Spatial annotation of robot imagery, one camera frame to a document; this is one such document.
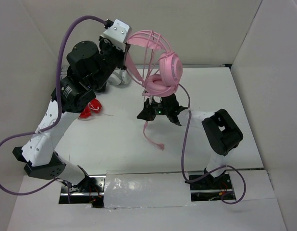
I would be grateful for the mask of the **pink headphones with cable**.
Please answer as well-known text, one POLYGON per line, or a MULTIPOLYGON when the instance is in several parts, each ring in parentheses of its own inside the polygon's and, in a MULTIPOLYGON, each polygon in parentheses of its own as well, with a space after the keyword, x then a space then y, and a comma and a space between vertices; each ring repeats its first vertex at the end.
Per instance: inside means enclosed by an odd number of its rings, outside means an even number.
MULTIPOLYGON (((129 53, 125 61, 127 73, 144 89, 142 93, 144 100, 154 96, 154 99, 159 102, 161 97, 175 94, 183 74, 183 65, 169 42, 153 30, 140 30, 131 35, 127 43, 145 48, 145 53, 151 50, 146 73, 139 73, 129 53)), ((164 144, 154 142, 146 136, 145 132, 143 135, 150 143, 164 150, 164 144)))

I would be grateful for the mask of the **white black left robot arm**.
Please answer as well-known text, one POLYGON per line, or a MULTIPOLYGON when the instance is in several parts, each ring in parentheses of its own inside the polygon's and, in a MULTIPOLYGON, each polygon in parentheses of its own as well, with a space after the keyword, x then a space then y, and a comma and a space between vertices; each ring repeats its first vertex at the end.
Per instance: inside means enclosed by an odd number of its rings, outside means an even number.
POLYGON ((52 92, 43 119, 28 143, 15 147, 12 152, 18 161, 25 163, 28 176, 60 179, 79 192, 96 184, 82 167, 65 160, 55 148, 71 124, 95 99, 95 93, 105 90, 113 71, 124 68, 129 47, 125 42, 100 37, 99 44, 81 41, 67 54, 67 75, 52 92))

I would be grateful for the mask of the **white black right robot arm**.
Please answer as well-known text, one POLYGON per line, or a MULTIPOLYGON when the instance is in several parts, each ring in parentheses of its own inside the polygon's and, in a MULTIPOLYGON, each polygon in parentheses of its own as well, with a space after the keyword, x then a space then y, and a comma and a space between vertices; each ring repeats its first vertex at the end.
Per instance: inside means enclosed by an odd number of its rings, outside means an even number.
POLYGON ((210 189, 220 185, 221 177, 227 168, 226 156, 243 140, 242 131, 229 113, 225 109, 216 112, 195 111, 190 107, 181 106, 176 95, 172 94, 162 97, 160 102, 155 101, 153 97, 144 100, 143 109, 137 115, 137 119, 145 121, 143 132, 145 132, 148 122, 153 121, 156 116, 166 116, 171 123, 186 128, 181 153, 181 171, 185 183, 191 184, 204 180, 205 185, 210 189), (187 178, 184 169, 190 127, 203 129, 209 145, 214 151, 209 164, 204 169, 204 175, 194 180, 187 178))

